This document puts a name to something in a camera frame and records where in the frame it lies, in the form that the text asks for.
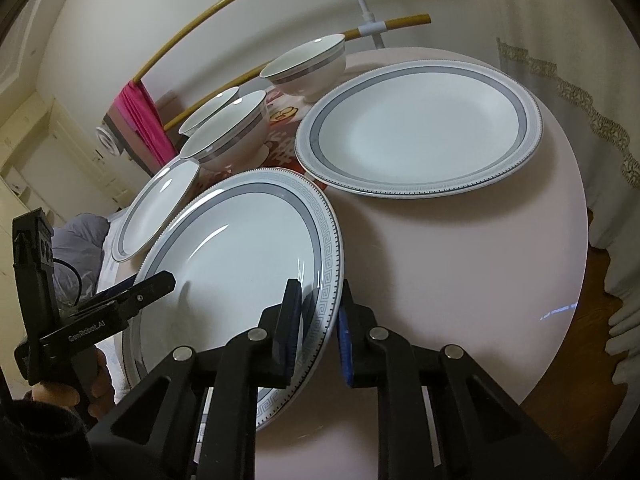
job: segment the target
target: plate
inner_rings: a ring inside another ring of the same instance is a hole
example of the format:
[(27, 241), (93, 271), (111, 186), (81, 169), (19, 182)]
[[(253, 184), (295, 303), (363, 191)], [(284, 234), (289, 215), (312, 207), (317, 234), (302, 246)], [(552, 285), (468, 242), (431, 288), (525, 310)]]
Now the plate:
[(117, 262), (147, 250), (156, 236), (184, 206), (184, 198), (198, 176), (200, 166), (179, 156), (146, 183), (127, 209), (111, 246)]
[(270, 421), (313, 373), (337, 317), (342, 239), (324, 194), (289, 170), (247, 171), (195, 198), (149, 251), (136, 282), (172, 272), (173, 292), (145, 307), (122, 337), (135, 386), (180, 345), (224, 346), (282, 301), (289, 278), (303, 291), (302, 344), (291, 385), (258, 392), (257, 427)]
[(426, 198), (487, 186), (518, 170), (542, 138), (534, 97), (497, 70), (421, 60), (364, 73), (300, 123), (296, 155), (343, 190)]

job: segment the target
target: curtain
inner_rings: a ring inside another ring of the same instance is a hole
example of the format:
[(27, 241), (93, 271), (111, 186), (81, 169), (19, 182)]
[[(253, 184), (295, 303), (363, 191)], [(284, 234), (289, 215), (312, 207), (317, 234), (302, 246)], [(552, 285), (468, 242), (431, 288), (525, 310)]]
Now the curtain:
[(127, 121), (129, 127), (140, 136), (161, 167), (177, 155), (162, 128), (156, 104), (142, 81), (139, 83), (129, 81), (117, 95), (113, 105)]
[(640, 403), (640, 49), (610, 0), (489, 0), (500, 68), (535, 93), (567, 135), (593, 211), (590, 244), (609, 252), (605, 290), (623, 300), (609, 354), (628, 351), (615, 445)]

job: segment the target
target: cushion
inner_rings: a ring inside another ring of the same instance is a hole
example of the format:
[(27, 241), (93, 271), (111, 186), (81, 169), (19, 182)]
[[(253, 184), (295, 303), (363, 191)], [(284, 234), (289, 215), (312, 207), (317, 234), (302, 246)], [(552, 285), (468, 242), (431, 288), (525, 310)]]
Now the cushion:
[[(95, 294), (104, 253), (102, 245), (109, 232), (109, 221), (98, 215), (83, 213), (63, 228), (55, 228), (51, 240), (53, 257), (73, 266), (82, 278), (80, 301)], [(53, 286), (62, 309), (72, 306), (78, 295), (78, 279), (71, 269), (54, 264)]]

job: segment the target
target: gray stripe on bowl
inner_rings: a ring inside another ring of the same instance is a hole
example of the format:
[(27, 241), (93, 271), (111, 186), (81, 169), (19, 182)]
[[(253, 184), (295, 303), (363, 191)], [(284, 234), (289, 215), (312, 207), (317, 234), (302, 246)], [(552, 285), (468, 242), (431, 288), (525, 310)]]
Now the gray stripe on bowl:
[(315, 72), (319, 68), (322, 68), (323, 66), (328, 65), (332, 61), (335, 61), (343, 53), (344, 53), (344, 45), (335, 54), (331, 54), (331, 56), (329, 56), (326, 59), (323, 59), (320, 63), (312, 65), (309, 68), (305, 68), (304, 70), (301, 70), (300, 72), (296, 72), (295, 74), (283, 77), (282, 79), (273, 79), (273, 80), (271, 80), (271, 83), (274, 84), (274, 85), (280, 85), (282, 83), (288, 83), (289, 81), (294, 81), (294, 80), (298, 79), (299, 77), (302, 77), (303, 75), (311, 74), (312, 72)]
[(244, 137), (246, 137), (246, 135), (253, 130), (259, 123), (260, 121), (263, 119), (262, 116), (262, 111), (260, 111), (260, 113), (258, 114), (258, 116), (252, 120), (249, 124), (247, 124), (247, 126), (245, 126), (242, 130), (240, 130), (240, 132), (238, 134), (235, 134), (233, 137), (231, 137), (231, 139), (229, 139), (225, 144), (223, 144), (220, 148), (214, 150), (213, 152), (209, 153), (206, 156), (203, 156), (202, 158), (198, 158), (198, 155), (194, 155), (194, 157), (197, 159), (197, 161), (201, 164), (205, 163), (205, 162), (209, 162), (210, 160), (213, 160), (214, 158), (216, 158), (217, 156), (222, 155), (223, 153), (225, 153), (226, 151), (230, 150), (232, 147), (234, 147), (238, 142), (240, 142)]

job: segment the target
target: tabletop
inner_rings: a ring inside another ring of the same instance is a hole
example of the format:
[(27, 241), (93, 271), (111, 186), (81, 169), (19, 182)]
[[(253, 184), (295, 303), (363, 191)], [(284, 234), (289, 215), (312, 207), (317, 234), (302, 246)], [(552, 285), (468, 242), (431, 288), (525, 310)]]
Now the tabletop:
[[(345, 79), (388, 64), (453, 59), (432, 48), (351, 54)], [(321, 185), (340, 224), (354, 300), (412, 344), (465, 348), (516, 402), (553, 360), (577, 305), (587, 251), (584, 191), (571, 147), (542, 102), (542, 141), (504, 180), (463, 194), (385, 200)], [(294, 154), (311, 105), (268, 91), (264, 166), (304, 169)], [(198, 190), (224, 175), (204, 179)], [(116, 281), (135, 272), (120, 266)], [(256, 478), (377, 477), (375, 390), (350, 390), (332, 337), (293, 402), (257, 434)]]

